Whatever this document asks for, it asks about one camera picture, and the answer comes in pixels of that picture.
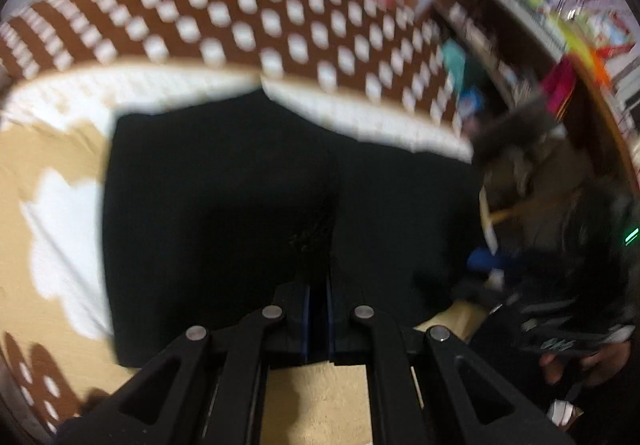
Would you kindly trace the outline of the person's right hand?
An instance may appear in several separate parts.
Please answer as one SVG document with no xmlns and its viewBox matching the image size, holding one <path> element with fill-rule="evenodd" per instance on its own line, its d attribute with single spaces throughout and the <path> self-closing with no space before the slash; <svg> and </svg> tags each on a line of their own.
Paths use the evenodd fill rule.
<svg viewBox="0 0 640 445">
<path fill-rule="evenodd" d="M 602 345 L 598 353 L 583 357 L 580 369 L 588 373 L 586 383 L 597 385 L 617 375 L 627 364 L 630 352 L 629 341 L 614 342 Z M 544 377 L 550 384 L 559 382 L 566 369 L 564 359 L 554 354 L 542 355 L 539 365 L 544 369 Z"/>
</svg>

